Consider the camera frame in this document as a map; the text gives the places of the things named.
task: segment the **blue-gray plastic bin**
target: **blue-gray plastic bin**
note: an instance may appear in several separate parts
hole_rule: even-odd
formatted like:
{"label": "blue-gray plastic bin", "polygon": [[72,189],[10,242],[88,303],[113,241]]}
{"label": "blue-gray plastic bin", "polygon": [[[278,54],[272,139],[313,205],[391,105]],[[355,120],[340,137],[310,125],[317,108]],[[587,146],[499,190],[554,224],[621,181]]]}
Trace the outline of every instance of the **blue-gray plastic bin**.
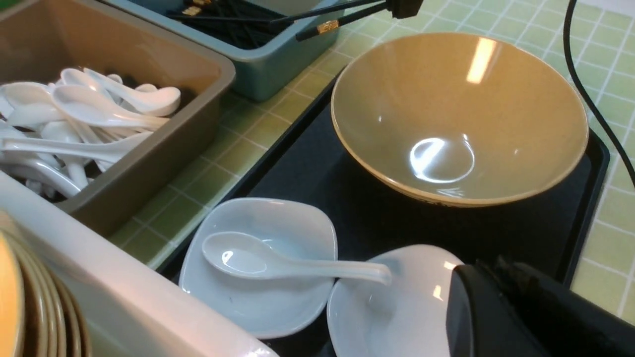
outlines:
{"label": "blue-gray plastic bin", "polygon": [[[163,15],[167,10],[174,10],[181,6],[182,0],[101,1],[230,58],[236,66],[236,81],[233,89],[256,102],[263,102],[271,98],[324,53],[337,38],[336,30],[302,42],[296,41],[295,34],[310,26],[317,26],[344,14],[343,11],[338,11],[299,20],[266,45],[255,50],[243,50]],[[287,16],[343,2],[342,0],[249,1]]]}

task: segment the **brown plastic bin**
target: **brown plastic bin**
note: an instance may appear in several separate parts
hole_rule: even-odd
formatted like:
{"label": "brown plastic bin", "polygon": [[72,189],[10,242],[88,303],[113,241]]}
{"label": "brown plastic bin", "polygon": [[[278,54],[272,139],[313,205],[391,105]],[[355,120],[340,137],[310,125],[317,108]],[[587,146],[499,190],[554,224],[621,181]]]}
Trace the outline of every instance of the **brown plastic bin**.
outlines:
{"label": "brown plastic bin", "polygon": [[94,0],[25,0],[0,13],[0,83],[48,83],[79,66],[182,92],[167,124],[57,203],[108,236],[211,144],[235,70],[214,51]]}

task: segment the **small white bowl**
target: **small white bowl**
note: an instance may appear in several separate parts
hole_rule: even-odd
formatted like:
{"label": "small white bowl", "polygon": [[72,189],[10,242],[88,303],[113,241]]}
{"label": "small white bowl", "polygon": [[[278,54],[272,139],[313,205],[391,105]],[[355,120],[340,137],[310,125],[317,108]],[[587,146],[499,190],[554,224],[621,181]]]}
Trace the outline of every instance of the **small white bowl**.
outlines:
{"label": "small white bowl", "polygon": [[303,203],[238,198],[218,205],[205,218],[185,256],[178,285],[258,339],[291,335],[322,312],[332,278],[246,280],[229,276],[203,257],[209,235],[222,231],[256,236],[279,252],[300,259],[337,260],[331,220]]}
{"label": "small white bowl", "polygon": [[452,269],[463,264],[431,245],[393,250],[370,262],[386,264],[392,285],[341,279],[327,319],[338,357],[449,357],[445,320]]}

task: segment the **tan ceramic bowl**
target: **tan ceramic bowl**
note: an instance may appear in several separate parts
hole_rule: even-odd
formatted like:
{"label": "tan ceramic bowl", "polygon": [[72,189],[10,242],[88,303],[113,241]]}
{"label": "tan ceramic bowl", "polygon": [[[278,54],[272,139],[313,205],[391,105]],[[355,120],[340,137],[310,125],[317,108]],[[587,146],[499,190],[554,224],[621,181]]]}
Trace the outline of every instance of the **tan ceramic bowl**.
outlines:
{"label": "tan ceramic bowl", "polygon": [[471,34],[381,44],[344,69],[331,102],[335,131],[362,166],[403,194],[449,206],[543,192],[575,168],[589,136],[560,74]]}

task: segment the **green tiled countertop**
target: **green tiled countertop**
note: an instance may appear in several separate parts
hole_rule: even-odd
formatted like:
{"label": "green tiled countertop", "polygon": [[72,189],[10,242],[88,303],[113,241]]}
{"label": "green tiled countertop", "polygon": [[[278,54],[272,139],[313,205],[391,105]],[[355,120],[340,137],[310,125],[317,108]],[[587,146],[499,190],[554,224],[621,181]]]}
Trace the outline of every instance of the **green tiled countertop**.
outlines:
{"label": "green tiled countertop", "polygon": [[[378,43],[418,32],[473,32],[514,43],[568,75],[562,27],[567,0],[425,0],[419,15],[388,12],[341,29],[337,43],[274,98],[222,101],[218,137],[109,239],[156,268],[253,166],[334,76]],[[571,47],[578,73],[626,151],[635,157],[635,20],[579,3]],[[606,138],[597,121],[590,126]],[[615,151],[608,143],[612,153]],[[635,193],[612,159],[573,290],[635,324]]]}

